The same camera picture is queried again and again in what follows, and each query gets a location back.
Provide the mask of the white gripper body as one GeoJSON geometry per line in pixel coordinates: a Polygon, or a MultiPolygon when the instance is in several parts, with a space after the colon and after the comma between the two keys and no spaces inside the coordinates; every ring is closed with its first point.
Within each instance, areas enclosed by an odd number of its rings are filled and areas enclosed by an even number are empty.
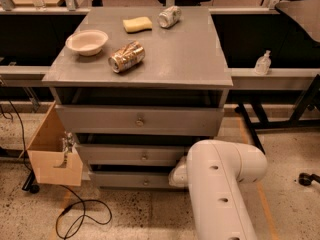
{"type": "Polygon", "coordinates": [[[184,188],[188,186],[187,169],[185,166],[174,168],[168,176],[169,185],[184,188]]]}

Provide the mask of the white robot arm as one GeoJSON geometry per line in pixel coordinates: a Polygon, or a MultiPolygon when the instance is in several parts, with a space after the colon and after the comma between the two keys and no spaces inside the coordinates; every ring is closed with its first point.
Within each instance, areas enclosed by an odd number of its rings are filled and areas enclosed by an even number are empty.
{"type": "Polygon", "coordinates": [[[255,146],[202,140],[170,172],[169,184],[189,190],[198,240],[257,240],[239,185],[266,171],[267,159],[255,146]]]}

